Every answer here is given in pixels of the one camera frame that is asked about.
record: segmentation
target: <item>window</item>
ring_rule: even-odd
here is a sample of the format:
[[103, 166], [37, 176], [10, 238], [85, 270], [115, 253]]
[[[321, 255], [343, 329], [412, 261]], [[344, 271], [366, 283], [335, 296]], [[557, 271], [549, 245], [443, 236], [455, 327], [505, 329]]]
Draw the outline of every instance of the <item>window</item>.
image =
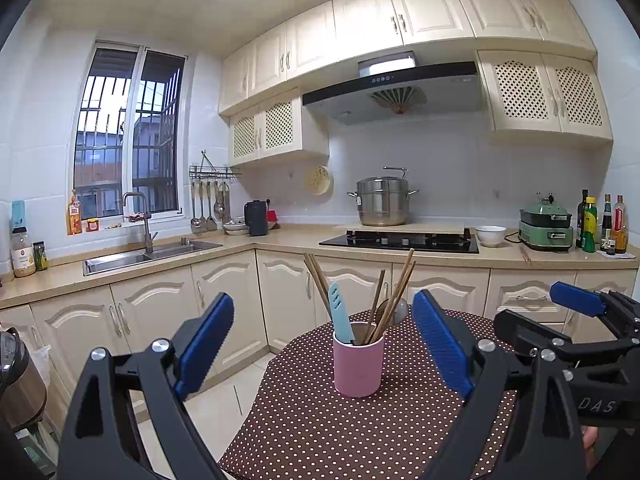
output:
[[[120, 216], [128, 190], [151, 213], [178, 210], [177, 131], [183, 57], [98, 44], [76, 131], [74, 187], [82, 219]], [[139, 197], [130, 199], [142, 211]]]

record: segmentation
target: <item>window pane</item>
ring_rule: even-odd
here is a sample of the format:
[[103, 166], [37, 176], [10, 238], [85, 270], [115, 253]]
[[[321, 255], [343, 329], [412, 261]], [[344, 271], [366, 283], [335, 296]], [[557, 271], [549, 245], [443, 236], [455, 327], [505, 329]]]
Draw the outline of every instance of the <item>window pane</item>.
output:
[[[178, 209], [175, 146], [183, 68], [183, 58], [149, 50], [138, 86], [132, 184], [152, 213]], [[142, 210], [139, 198], [133, 203]]]
[[83, 219], [122, 214], [124, 119], [137, 55], [98, 48], [89, 69], [74, 159], [74, 187]]

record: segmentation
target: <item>green electric cooker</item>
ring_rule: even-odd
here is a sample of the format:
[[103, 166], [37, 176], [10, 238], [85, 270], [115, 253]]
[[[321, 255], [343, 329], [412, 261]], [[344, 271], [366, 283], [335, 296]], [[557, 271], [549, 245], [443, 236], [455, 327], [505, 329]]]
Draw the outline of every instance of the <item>green electric cooker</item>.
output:
[[518, 237], [537, 251], [568, 251], [574, 244], [571, 213], [553, 195], [520, 210]]

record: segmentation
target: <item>light blue spatula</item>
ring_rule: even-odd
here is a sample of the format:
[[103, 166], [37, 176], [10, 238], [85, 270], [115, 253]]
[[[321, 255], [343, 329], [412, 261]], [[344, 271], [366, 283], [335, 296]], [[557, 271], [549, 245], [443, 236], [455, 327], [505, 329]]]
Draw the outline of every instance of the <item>light blue spatula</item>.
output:
[[349, 316], [344, 307], [344, 301], [338, 290], [338, 284], [333, 282], [329, 286], [329, 307], [331, 308], [331, 319], [334, 322], [335, 338], [341, 343], [350, 344], [353, 341], [353, 330], [349, 322]]

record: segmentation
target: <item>white bowl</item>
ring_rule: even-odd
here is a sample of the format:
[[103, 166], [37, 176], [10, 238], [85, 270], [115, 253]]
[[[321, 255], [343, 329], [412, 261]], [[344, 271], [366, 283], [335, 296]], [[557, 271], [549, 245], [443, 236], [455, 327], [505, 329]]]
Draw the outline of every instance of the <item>white bowl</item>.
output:
[[225, 231], [247, 231], [249, 228], [244, 223], [236, 222], [235, 224], [224, 224], [222, 226]]
[[504, 240], [504, 234], [507, 232], [506, 227], [497, 225], [481, 225], [476, 227], [478, 240], [485, 247], [497, 247]]
[[247, 235], [249, 234], [249, 228], [245, 226], [245, 229], [242, 230], [236, 230], [236, 231], [228, 231], [225, 227], [225, 233], [230, 235], [230, 236], [240, 236], [240, 235]]

